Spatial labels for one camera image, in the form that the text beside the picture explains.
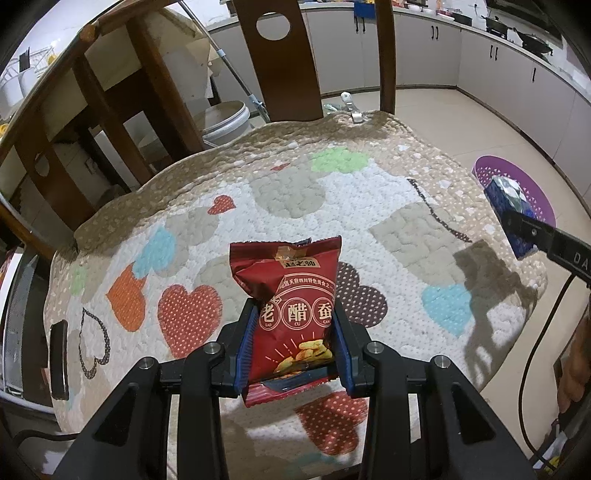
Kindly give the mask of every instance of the snack bag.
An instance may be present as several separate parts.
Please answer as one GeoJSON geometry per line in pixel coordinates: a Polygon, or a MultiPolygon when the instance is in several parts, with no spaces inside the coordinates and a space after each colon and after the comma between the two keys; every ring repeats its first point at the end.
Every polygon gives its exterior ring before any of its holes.
{"type": "Polygon", "coordinates": [[[341,238],[299,244],[245,242],[230,245],[236,282],[259,300],[252,341],[246,406],[283,398],[327,381],[296,375],[333,361],[329,329],[341,238]],[[280,387],[273,389],[269,380],[280,387]]]}

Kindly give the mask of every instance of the white bucket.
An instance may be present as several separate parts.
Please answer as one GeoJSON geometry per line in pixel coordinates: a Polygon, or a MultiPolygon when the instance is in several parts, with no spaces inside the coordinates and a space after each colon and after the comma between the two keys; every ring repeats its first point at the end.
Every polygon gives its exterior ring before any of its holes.
{"type": "Polygon", "coordinates": [[[209,107],[196,115],[194,120],[197,129],[202,132],[203,141],[218,147],[252,130],[249,117],[246,105],[233,100],[209,107]]]}

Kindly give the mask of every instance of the metal bolt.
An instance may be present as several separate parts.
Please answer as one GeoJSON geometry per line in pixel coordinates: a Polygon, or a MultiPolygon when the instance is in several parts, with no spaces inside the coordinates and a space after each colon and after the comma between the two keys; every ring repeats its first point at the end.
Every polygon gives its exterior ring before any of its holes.
{"type": "Polygon", "coordinates": [[[365,348],[369,353],[382,353],[384,351],[384,344],[380,342],[369,342],[365,348]]]}
{"type": "Polygon", "coordinates": [[[449,366],[452,364],[452,361],[445,355],[437,355],[433,361],[439,368],[449,368],[449,366]]]}
{"type": "Polygon", "coordinates": [[[222,349],[222,346],[217,342],[209,342],[203,345],[203,351],[209,355],[218,353],[222,349]]]}
{"type": "Polygon", "coordinates": [[[139,367],[142,370],[148,370],[154,365],[154,359],[150,356],[145,356],[139,361],[139,367]]]}

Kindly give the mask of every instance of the black wire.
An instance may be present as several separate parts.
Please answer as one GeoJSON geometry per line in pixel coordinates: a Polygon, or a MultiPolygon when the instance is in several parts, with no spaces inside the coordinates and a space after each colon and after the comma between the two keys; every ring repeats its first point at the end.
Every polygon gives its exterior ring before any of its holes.
{"type": "Polygon", "coordinates": [[[540,346],[540,343],[542,342],[542,339],[544,338],[544,335],[546,334],[546,331],[548,330],[548,327],[550,326],[550,322],[552,322],[552,319],[554,318],[554,315],[556,314],[556,310],[558,310],[558,306],[560,305],[560,302],[562,301],[564,294],[569,289],[570,284],[572,283],[573,279],[574,279],[574,273],[571,273],[570,277],[567,279],[567,281],[564,282],[562,290],[560,290],[560,293],[558,294],[558,297],[556,298],[556,301],[554,302],[554,306],[552,307],[550,315],[548,315],[548,319],[546,320],[544,328],[542,328],[542,331],[540,332],[538,339],[535,341],[534,347],[531,349],[530,356],[527,359],[527,362],[525,363],[525,369],[523,370],[523,377],[521,377],[521,386],[519,387],[518,411],[519,411],[519,426],[521,428],[521,434],[523,435],[523,439],[525,440],[525,443],[527,444],[529,449],[533,452],[534,456],[540,462],[542,462],[542,464],[545,467],[548,467],[550,469],[550,471],[552,471],[552,472],[554,472],[556,470],[556,467],[554,465],[552,465],[548,460],[546,460],[540,454],[540,452],[530,442],[530,438],[527,436],[527,432],[525,431],[525,424],[523,421],[523,390],[525,388],[525,380],[527,379],[527,374],[530,370],[531,361],[534,358],[535,352],[538,349],[538,347],[540,346]]]}
{"type": "Polygon", "coordinates": [[[12,441],[18,448],[22,442],[31,437],[51,440],[52,442],[67,442],[69,440],[74,440],[76,437],[78,437],[78,434],[67,433],[64,435],[53,435],[51,433],[39,432],[38,430],[21,430],[12,438],[12,441]]]}

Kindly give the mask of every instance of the black phone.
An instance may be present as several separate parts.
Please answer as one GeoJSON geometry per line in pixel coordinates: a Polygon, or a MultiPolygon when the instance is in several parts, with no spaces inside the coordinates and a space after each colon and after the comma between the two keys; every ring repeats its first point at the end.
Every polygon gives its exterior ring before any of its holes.
{"type": "Polygon", "coordinates": [[[49,334],[49,373],[51,375],[51,396],[56,400],[68,400],[67,367],[68,322],[61,320],[51,325],[49,334]]]}

